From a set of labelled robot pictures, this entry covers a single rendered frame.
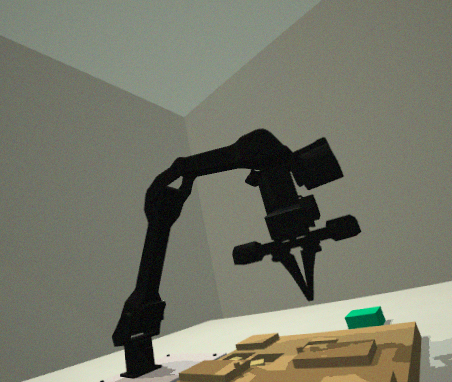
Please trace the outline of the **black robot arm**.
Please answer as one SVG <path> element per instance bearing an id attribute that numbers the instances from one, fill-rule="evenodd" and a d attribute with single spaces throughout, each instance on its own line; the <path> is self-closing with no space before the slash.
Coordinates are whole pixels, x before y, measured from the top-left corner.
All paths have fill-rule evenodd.
<path id="1" fill-rule="evenodd" d="M 124 302 L 112 335 L 114 347 L 124 346 L 125 350 L 127 372 L 120 377 L 138 378 L 162 367 L 155 365 L 151 338 L 160 334 L 164 319 L 166 302 L 161 300 L 159 286 L 170 228 L 191 194 L 193 181 L 198 176 L 238 168 L 252 169 L 245 183 L 259 186 L 264 204 L 277 196 L 298 194 L 291 171 L 298 186 L 307 190 L 344 177 L 325 137 L 293 152 L 264 128 L 241 136 L 232 145 L 176 158 L 155 177 L 146 193 L 144 211 L 149 224 L 137 284 Z M 179 189 L 168 186 L 180 176 Z M 272 240 L 303 234 L 320 219 L 313 194 L 293 200 L 294 204 L 285 207 L 281 202 L 273 203 L 273 211 L 264 217 Z"/>

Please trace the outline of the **green rectangular block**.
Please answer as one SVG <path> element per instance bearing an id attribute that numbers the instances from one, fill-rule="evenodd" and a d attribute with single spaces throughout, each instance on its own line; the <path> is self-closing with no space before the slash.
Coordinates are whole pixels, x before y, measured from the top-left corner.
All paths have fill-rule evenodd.
<path id="1" fill-rule="evenodd" d="M 381 306 L 352 310 L 346 315 L 345 321 L 349 329 L 359 329 L 371 326 L 383 326 L 386 319 Z"/>

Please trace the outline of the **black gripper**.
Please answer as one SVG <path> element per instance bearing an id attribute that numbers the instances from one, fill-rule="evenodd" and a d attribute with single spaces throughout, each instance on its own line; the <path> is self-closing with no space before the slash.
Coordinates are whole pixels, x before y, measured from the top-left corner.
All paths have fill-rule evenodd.
<path id="1" fill-rule="evenodd" d="M 282 207 L 294 204 L 293 197 L 295 196 L 298 196 L 298 194 L 285 194 L 268 200 L 264 204 L 266 214 L 268 215 L 273 211 L 272 204 L 275 202 L 281 202 Z M 274 242 L 263 245 L 254 241 L 235 246 L 232 253 L 234 265 L 248 265 L 260 262 L 263 260 L 264 256 L 272 255 L 272 260 L 275 262 L 280 261 L 291 274 L 306 296 L 307 301 L 313 301 L 315 255 L 316 252 L 322 251 L 322 247 L 319 245 L 320 241 L 329 238 L 338 241 L 354 237 L 360 232 L 361 229 L 358 225 L 357 218 L 351 215 L 343 216 L 326 221 L 326 228 L 311 232 L 309 231 L 309 228 L 307 228 L 307 231 L 303 234 L 281 237 L 279 240 L 274 240 Z M 299 238 L 302 236 L 304 237 Z M 284 242 L 288 240 L 289 242 Z M 294 255 L 290 253 L 290 249 L 299 246 L 303 248 L 300 252 L 307 284 L 305 283 Z"/>

